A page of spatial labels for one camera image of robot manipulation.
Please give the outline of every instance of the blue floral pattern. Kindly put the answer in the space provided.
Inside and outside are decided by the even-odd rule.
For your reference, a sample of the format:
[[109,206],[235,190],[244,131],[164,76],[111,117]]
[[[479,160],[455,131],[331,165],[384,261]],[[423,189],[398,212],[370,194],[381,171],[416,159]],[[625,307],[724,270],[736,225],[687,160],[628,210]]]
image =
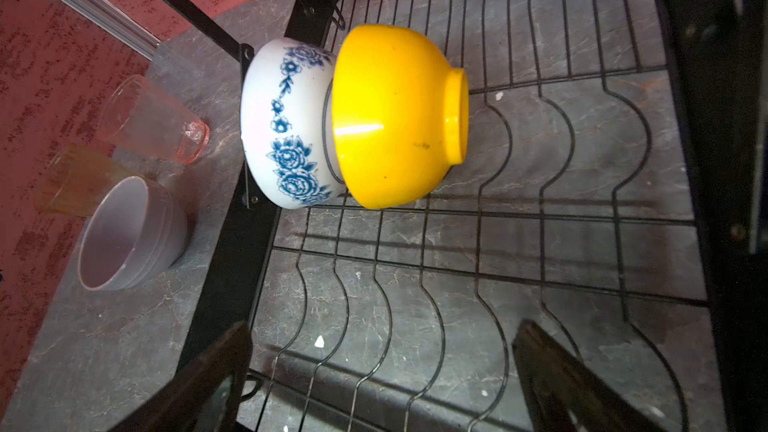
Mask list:
[[302,71],[302,67],[312,68],[325,66],[326,62],[331,62],[331,57],[322,49],[301,44],[294,47],[286,47],[288,51],[283,57],[283,63],[280,64],[280,72],[285,77],[280,81],[280,96],[272,101],[272,112],[275,117],[270,122],[270,128],[277,133],[285,133],[291,129],[291,124],[283,115],[285,106],[283,97],[291,92],[293,77]]
[[275,139],[272,142],[272,152],[267,157],[275,161],[278,168],[277,187],[280,191],[301,202],[305,206],[313,206],[331,197],[330,186],[321,186],[313,170],[317,162],[310,162],[312,145],[305,146],[301,138],[296,136],[285,139]]

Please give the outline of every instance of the bowl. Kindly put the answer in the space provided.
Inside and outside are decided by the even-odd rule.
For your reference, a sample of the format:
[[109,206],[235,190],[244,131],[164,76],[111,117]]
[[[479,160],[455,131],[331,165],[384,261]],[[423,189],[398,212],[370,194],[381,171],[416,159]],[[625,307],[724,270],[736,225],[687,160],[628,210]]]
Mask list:
[[256,183],[283,208],[345,190],[330,115],[334,57],[292,39],[265,44],[243,82],[240,138]]
[[170,192],[146,178],[128,177],[104,197],[85,229],[80,282],[92,291],[136,285],[167,269],[186,237],[186,215]]
[[352,196],[367,208],[430,193],[467,151],[469,92],[462,69],[424,35],[360,25],[333,77],[336,153]]

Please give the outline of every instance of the white speck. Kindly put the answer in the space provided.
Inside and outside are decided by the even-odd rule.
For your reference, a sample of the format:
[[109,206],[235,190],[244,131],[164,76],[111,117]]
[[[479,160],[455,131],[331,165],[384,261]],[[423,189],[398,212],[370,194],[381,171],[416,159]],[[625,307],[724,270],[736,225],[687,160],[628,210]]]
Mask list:
[[655,415],[656,417],[658,417],[660,419],[665,417],[664,416],[664,412],[662,412],[661,410],[658,410],[658,408],[654,407],[653,405],[649,405],[648,406],[648,410],[650,410],[650,412],[653,415]]

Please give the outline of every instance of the dish rack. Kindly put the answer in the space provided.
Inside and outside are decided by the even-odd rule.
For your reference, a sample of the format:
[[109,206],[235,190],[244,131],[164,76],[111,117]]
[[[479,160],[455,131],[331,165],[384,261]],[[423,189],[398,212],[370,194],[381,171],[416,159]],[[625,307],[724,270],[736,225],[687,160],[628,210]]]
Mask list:
[[465,68],[468,158],[381,211],[281,211],[244,166],[178,370],[242,321],[239,430],[530,430],[532,318],[669,429],[761,428],[765,2],[296,0],[288,37],[407,26]]

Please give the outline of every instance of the white bowl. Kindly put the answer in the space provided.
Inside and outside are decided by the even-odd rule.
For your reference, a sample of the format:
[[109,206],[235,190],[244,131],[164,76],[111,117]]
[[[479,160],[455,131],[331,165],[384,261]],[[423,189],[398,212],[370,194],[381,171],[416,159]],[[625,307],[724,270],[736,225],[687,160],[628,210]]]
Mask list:
[[240,100],[240,137],[264,195],[283,208],[313,206],[345,186],[331,123],[336,58],[292,39],[265,44]]
[[78,256],[82,285],[88,290],[118,290],[168,268],[187,236],[186,216],[174,219],[177,209],[180,205],[170,192],[146,178],[128,177],[113,187],[85,230]]

